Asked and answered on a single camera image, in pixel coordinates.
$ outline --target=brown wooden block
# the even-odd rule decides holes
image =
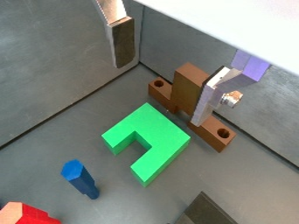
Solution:
[[[214,116],[211,116],[200,127],[196,127],[191,122],[190,129],[207,142],[207,144],[222,152],[230,144],[236,133],[230,129]]]
[[[208,77],[208,74],[191,63],[186,63],[175,70],[171,100],[190,116],[199,101],[202,83]]]
[[[148,84],[148,94],[163,104],[171,113],[176,113],[178,108],[171,102],[172,85],[163,79],[156,78]]]

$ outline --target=red block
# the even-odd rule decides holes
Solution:
[[[62,224],[43,210],[21,202],[8,202],[0,210],[1,224]]]

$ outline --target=gray floor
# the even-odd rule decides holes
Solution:
[[[219,154],[174,115],[191,144],[154,183],[140,186],[130,165],[146,150],[134,143],[115,157],[100,135],[146,102],[164,113],[147,95],[154,78],[138,66],[0,151],[0,206],[23,201],[68,224],[166,224],[204,191],[238,223],[298,224],[298,170],[238,131]],[[60,175],[74,158],[98,182],[96,200]]]

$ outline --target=green block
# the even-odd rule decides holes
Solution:
[[[143,186],[148,186],[154,181],[191,140],[191,137],[148,103],[102,136],[115,155],[135,140],[146,147],[147,153],[131,165],[132,173]]]

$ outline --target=dark gray object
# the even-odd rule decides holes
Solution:
[[[204,192],[187,207],[175,224],[238,224]]]
[[[126,66],[136,56],[135,20],[127,16],[123,0],[92,0],[107,28],[115,67]]]

